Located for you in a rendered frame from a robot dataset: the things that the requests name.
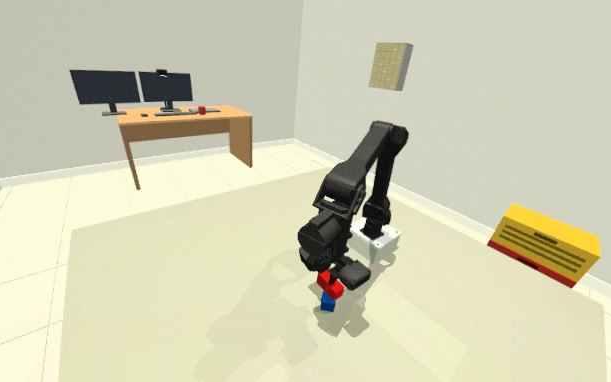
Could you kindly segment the red cube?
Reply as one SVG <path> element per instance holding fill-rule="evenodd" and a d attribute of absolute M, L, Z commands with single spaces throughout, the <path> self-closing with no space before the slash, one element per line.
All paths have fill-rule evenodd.
<path fill-rule="evenodd" d="M 328 269 L 323 273 L 318 273 L 317 283 L 324 291 L 327 291 L 333 286 L 335 286 L 336 281 L 332 285 L 329 284 L 330 274 L 331 273 L 328 271 Z"/>
<path fill-rule="evenodd" d="M 333 301 L 336 301 L 343 296 L 344 290 L 345 287 L 338 280 L 336 280 L 335 286 L 327 290 L 326 293 Z"/>

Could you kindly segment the blue cube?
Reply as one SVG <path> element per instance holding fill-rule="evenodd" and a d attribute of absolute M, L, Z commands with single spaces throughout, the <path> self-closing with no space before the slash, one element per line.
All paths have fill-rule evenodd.
<path fill-rule="evenodd" d="M 323 291 L 322 301 L 321 301 L 321 310 L 334 312 L 336 306 L 336 301 L 333 301 L 326 291 Z"/>

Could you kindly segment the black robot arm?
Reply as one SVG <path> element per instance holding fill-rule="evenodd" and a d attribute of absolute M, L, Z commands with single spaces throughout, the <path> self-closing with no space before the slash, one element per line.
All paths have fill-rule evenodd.
<path fill-rule="evenodd" d="M 384 236 L 382 226 L 390 223 L 388 186 L 395 156 L 406 146 L 409 133 L 406 127 L 383 121 L 373 121 L 368 131 L 351 157 L 325 176 L 312 204 L 318 215 L 298 232 L 300 259 L 310 271 L 323 273 L 335 263 L 336 247 L 331 244 L 349 234 L 367 194 L 366 176 L 377 158 L 373 192 L 362 212 L 367 219 L 360 232 L 374 241 Z M 325 195 L 334 201 L 323 199 Z"/>

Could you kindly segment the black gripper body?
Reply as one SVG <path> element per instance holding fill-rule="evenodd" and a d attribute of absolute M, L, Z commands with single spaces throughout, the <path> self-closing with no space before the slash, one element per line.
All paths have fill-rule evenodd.
<path fill-rule="evenodd" d="M 349 252 L 347 247 L 348 239 L 352 238 L 353 234 L 349 232 L 348 235 L 338 237 L 331 246 L 336 247 L 336 261 L 334 263 L 334 269 L 339 273 L 338 277 L 340 281 L 348 288 L 349 291 L 353 291 L 366 281 L 369 280 L 371 270 L 369 270 L 362 262 L 358 259 L 355 261 L 344 254 Z"/>

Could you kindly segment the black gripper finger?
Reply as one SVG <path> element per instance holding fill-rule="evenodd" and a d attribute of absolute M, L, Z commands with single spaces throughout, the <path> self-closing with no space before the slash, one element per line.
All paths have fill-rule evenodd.
<path fill-rule="evenodd" d="M 338 275 L 339 273 L 334 269 L 334 266 L 330 269 L 328 269 L 328 271 L 331 273 L 330 274 L 330 279 L 329 279 L 329 284 L 332 285 L 337 279 L 339 279 Z"/>

